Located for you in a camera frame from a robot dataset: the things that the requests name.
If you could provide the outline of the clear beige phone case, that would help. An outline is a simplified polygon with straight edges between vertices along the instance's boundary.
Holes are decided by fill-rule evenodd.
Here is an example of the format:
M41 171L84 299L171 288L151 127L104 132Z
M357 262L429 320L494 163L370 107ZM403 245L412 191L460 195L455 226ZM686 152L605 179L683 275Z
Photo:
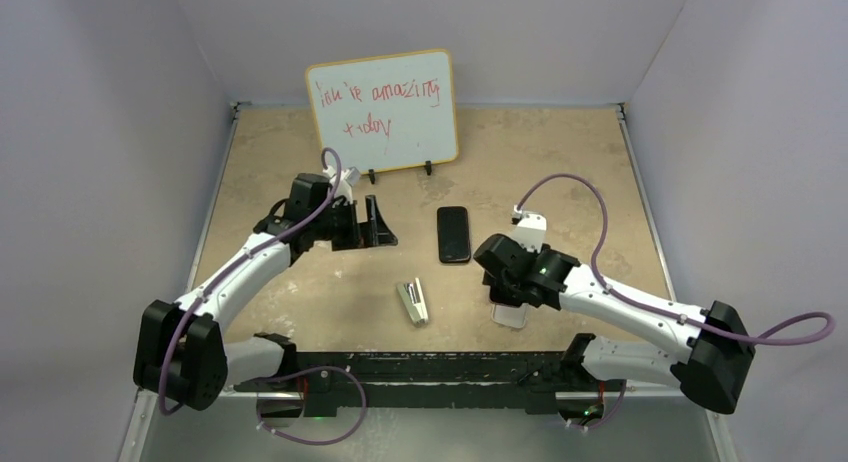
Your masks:
M510 329L521 330L527 322L528 306L512 307L502 304L494 304L491 319L494 323Z

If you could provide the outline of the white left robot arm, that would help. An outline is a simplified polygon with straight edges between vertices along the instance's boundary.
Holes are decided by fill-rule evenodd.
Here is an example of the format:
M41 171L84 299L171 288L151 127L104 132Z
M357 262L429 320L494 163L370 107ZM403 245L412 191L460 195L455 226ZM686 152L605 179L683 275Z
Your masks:
M207 409L228 387L262 380L284 391L297 381L296 346L286 336L257 333L226 344L223 335L259 292L291 268L317 242L334 251L394 246L375 196L357 218L354 168L300 173L288 197L254 226L236 254L205 282L174 302L153 301L143 312L133 381L159 396L164 414L175 408Z

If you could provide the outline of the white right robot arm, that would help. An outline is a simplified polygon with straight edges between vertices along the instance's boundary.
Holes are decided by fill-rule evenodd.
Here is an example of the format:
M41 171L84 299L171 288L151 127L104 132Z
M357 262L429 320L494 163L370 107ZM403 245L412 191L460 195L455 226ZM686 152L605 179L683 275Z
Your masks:
M716 301L708 309L662 299L626 285L606 288L590 265L543 245L529 251L503 234L474 252L493 301L522 308L548 306L601 320L634 342L577 337L578 352L561 374L576 389L596 380L628 379L679 389L707 410L735 412L756 350L741 316Z

